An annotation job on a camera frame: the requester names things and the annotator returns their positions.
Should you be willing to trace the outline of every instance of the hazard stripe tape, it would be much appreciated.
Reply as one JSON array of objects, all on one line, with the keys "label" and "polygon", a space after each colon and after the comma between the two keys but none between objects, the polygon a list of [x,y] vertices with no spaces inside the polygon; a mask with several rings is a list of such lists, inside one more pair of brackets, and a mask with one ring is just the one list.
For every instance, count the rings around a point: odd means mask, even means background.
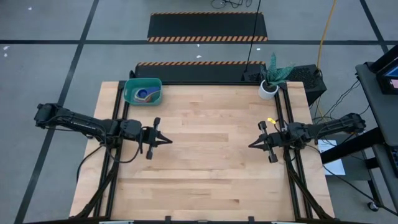
[{"label": "hazard stripe tape", "polygon": [[148,42],[265,42],[266,36],[149,37]]},{"label": "hazard stripe tape", "polygon": [[255,14],[256,12],[154,12],[151,13],[151,16],[154,15],[194,15],[194,14]]},{"label": "hazard stripe tape", "polygon": [[[159,66],[159,65],[244,65],[247,61],[226,62],[139,62],[137,66]],[[262,61],[249,61],[250,65],[265,65]]]}]

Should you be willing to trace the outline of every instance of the wooden tabletop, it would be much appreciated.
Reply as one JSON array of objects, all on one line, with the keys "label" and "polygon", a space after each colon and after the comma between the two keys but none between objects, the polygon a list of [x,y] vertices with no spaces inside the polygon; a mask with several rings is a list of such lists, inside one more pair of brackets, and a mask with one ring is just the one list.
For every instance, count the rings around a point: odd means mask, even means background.
[{"label": "wooden tabletop", "polygon": [[[95,118],[112,117],[117,87],[117,82],[102,83]],[[312,123],[302,83],[288,87],[295,121]],[[159,106],[130,106],[128,119],[152,126],[160,117],[159,130],[173,144],[155,148],[152,160],[143,154],[119,166],[111,218],[164,220],[171,215],[172,220],[246,221],[254,216],[256,221],[293,221],[282,149],[274,149],[279,162],[270,164],[267,152],[248,148],[261,133],[257,123],[277,119],[275,101],[260,99],[257,86],[163,88]],[[267,132],[276,130],[268,125]],[[88,140],[85,155],[97,147],[96,140]],[[130,159],[136,148],[136,142],[124,141],[122,160]],[[301,153],[309,191],[333,216],[319,154],[309,147]],[[98,188],[103,157],[101,149],[83,164],[70,215],[76,215]],[[106,202],[107,192],[103,198]]]}]

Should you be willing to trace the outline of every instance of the concrete floor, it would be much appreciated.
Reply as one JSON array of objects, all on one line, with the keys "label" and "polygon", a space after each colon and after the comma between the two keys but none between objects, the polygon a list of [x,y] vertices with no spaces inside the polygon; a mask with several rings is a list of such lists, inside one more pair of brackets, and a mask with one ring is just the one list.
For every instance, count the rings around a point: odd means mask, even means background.
[{"label": "concrete floor", "polygon": [[[13,1],[0,0],[0,217],[13,223],[39,156],[46,131],[34,127],[38,103],[56,102],[60,96],[78,41],[69,44],[3,44],[5,40],[79,40],[96,0]],[[269,40],[320,40],[332,0],[265,0],[261,11]],[[220,11],[255,11],[250,8]],[[384,40],[398,40],[394,0],[367,0],[366,3]],[[87,40],[145,40],[152,12],[215,11],[210,0],[99,0]],[[320,108],[327,111],[355,81],[354,67],[379,58],[380,45],[370,45],[377,37],[359,0],[338,1],[326,40],[363,40],[359,45],[325,45],[321,69],[328,91]],[[262,44],[253,47],[252,59],[269,62],[275,52],[279,66],[290,63],[316,63],[318,46]],[[137,62],[178,60],[246,60],[249,45],[84,45],[65,107],[93,114],[100,83],[125,80]],[[368,105],[359,87],[348,95],[333,113],[339,117],[362,112]],[[375,127],[371,111],[363,114],[368,126]],[[86,139],[78,134],[56,132],[43,170],[28,207],[25,222],[67,218],[75,191],[76,168],[83,158]],[[374,172],[388,207],[379,171]],[[367,183],[354,182],[370,194]],[[370,223],[396,223],[397,217],[385,211],[367,209],[368,200],[349,186],[328,180],[336,216],[342,220]]]}]

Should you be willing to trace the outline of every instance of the potted plant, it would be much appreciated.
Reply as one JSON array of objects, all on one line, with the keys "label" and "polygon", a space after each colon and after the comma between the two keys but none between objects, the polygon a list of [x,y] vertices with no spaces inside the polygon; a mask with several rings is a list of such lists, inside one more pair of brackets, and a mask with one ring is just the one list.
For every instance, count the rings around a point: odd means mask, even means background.
[{"label": "potted plant", "polygon": [[286,78],[293,68],[294,65],[277,69],[276,56],[275,53],[272,53],[268,70],[261,65],[262,82],[259,87],[259,96],[264,100],[273,98],[279,90],[279,84],[286,82]]}]

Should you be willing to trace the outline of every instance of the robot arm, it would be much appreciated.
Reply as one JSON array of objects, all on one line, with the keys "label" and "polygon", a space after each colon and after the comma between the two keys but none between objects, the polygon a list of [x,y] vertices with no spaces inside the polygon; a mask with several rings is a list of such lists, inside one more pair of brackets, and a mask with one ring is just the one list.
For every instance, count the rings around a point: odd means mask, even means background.
[{"label": "robot arm", "polygon": [[154,127],[142,127],[141,122],[130,119],[96,119],[83,114],[72,112],[55,103],[39,104],[35,115],[36,126],[49,128],[63,126],[79,131],[86,136],[93,136],[100,143],[108,147],[116,147],[120,139],[137,141],[148,144],[147,159],[152,159],[153,147],[170,144],[171,140],[163,136],[157,127],[160,118],[154,121]]},{"label": "robot arm", "polygon": [[261,121],[258,125],[263,134],[261,134],[255,142],[250,144],[249,147],[270,151],[270,162],[277,162],[272,151],[273,147],[291,146],[294,149],[303,149],[312,139],[317,142],[318,139],[326,135],[342,131],[347,133],[360,133],[363,132],[366,127],[365,121],[361,119],[360,115],[355,113],[350,113],[340,119],[322,124],[294,122],[288,124],[286,130],[271,134],[267,134],[265,121]]}]

